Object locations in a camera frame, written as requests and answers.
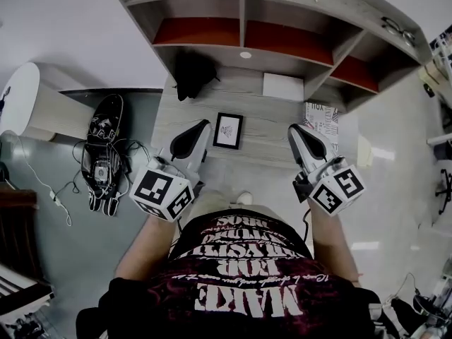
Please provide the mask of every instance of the black and white square pattern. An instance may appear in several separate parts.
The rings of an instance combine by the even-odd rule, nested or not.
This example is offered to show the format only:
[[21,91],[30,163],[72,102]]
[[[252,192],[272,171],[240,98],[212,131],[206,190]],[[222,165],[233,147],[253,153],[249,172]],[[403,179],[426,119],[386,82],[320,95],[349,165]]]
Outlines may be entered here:
[[346,169],[344,172],[335,175],[334,179],[347,198],[352,198],[364,190],[361,182],[359,182],[359,179],[351,169]]
[[171,177],[154,171],[147,171],[135,191],[135,196],[160,205],[171,186],[171,182]]
[[176,218],[192,200],[193,197],[191,196],[190,189],[187,186],[185,187],[185,190],[183,190],[167,207],[171,217]]
[[328,213],[333,213],[342,204],[342,200],[322,184],[312,197]]
[[143,211],[154,215],[154,216],[158,216],[159,218],[162,218],[163,220],[167,221],[167,218],[165,217],[165,215],[163,215],[162,211],[160,211],[158,208],[154,208],[154,207],[150,207],[148,205],[145,205],[143,202],[138,202],[135,201]]

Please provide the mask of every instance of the person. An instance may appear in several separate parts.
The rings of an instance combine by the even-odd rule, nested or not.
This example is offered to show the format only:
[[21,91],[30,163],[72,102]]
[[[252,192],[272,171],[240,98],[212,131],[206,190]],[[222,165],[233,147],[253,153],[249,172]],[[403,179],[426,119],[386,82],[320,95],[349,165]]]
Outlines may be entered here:
[[248,192],[200,196],[171,254],[176,225],[150,215],[99,307],[78,315],[78,338],[373,338],[340,220],[309,206],[315,259]]

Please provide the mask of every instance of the eyeglasses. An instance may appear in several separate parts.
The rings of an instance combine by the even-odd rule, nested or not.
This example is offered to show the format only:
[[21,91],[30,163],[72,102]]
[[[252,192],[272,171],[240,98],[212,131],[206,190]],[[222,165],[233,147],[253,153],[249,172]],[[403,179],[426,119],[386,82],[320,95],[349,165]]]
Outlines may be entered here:
[[411,32],[409,32],[407,30],[400,29],[399,24],[397,24],[394,20],[392,20],[390,18],[383,17],[381,19],[385,23],[384,25],[382,25],[383,28],[385,28],[391,34],[402,35],[402,38],[405,41],[406,45],[408,45],[410,47],[415,46],[416,38],[415,38],[414,34],[412,34]]

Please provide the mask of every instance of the white box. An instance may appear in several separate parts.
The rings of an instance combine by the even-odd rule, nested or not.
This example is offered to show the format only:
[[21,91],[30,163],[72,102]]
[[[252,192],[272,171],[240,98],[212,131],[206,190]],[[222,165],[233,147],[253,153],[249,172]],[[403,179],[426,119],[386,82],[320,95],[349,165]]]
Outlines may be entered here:
[[303,102],[304,82],[303,79],[291,76],[279,76],[278,74],[263,74],[263,92],[266,97]]
[[303,125],[323,134],[338,151],[339,123],[338,110],[326,105],[304,103]]
[[321,179],[309,197],[330,216],[334,216],[358,199],[366,186],[354,165],[339,169]]
[[146,166],[140,167],[129,197],[144,212],[170,222],[194,200],[188,179]]

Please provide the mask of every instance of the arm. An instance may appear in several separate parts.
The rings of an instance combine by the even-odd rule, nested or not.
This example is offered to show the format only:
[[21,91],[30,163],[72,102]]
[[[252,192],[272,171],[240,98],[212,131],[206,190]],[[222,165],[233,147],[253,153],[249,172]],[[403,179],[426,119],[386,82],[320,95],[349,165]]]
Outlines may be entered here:
[[119,263],[115,277],[146,280],[154,275],[168,257],[175,227],[175,222],[149,215]]
[[345,241],[339,217],[330,217],[308,199],[312,218],[312,239],[316,260],[333,274],[359,287],[358,270]]

